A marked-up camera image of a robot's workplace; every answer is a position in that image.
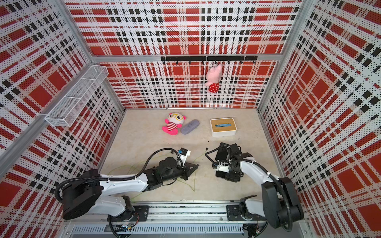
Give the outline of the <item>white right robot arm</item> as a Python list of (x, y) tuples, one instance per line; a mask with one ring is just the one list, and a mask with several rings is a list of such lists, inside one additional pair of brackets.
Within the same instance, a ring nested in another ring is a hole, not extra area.
[(255, 160), (250, 153), (243, 153), (237, 144), (221, 143), (219, 147), (205, 153), (211, 159), (212, 168), (218, 178), (239, 182), (248, 176), (261, 187), (261, 199), (251, 195), (240, 199), (235, 217), (243, 220), (254, 220), (263, 217), (273, 228), (283, 228), (291, 232), (294, 222), (304, 219), (304, 211), (298, 198), (295, 186), (288, 177), (273, 175)]

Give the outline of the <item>green wired earphones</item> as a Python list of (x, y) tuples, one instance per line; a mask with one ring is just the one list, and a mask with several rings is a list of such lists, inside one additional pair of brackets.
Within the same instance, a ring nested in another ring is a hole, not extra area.
[(133, 175), (102, 175), (106, 181), (100, 184), (103, 187), (103, 196), (113, 196), (128, 192), (148, 192), (166, 186), (167, 181), (178, 179), (187, 180), (198, 168), (199, 164), (187, 162), (189, 152), (185, 155), (172, 151), (171, 157), (160, 161), (157, 166), (148, 168), (148, 164), (158, 153), (154, 152), (145, 161), (142, 169)]

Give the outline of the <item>purple smartphone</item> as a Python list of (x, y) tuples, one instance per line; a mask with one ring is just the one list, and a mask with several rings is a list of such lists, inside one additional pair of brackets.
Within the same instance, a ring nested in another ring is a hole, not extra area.
[(230, 148), (229, 148), (229, 146), (230, 146), (229, 144), (226, 144), (223, 142), (220, 143), (218, 150), (217, 150), (216, 157), (215, 157), (215, 160), (217, 162), (230, 159)]

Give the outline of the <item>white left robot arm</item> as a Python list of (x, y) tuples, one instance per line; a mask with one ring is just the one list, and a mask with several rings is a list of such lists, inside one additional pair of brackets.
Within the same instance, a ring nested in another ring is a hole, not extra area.
[(138, 218), (140, 212), (132, 206), (128, 192), (147, 192), (177, 179), (187, 180), (198, 168), (198, 164), (187, 162), (190, 151), (169, 148), (173, 153), (148, 168), (148, 161), (136, 175), (108, 176), (97, 169), (89, 170), (77, 178), (57, 185), (55, 198), (63, 206), (62, 218), (72, 220), (87, 213), (106, 214), (108, 221), (127, 221)]

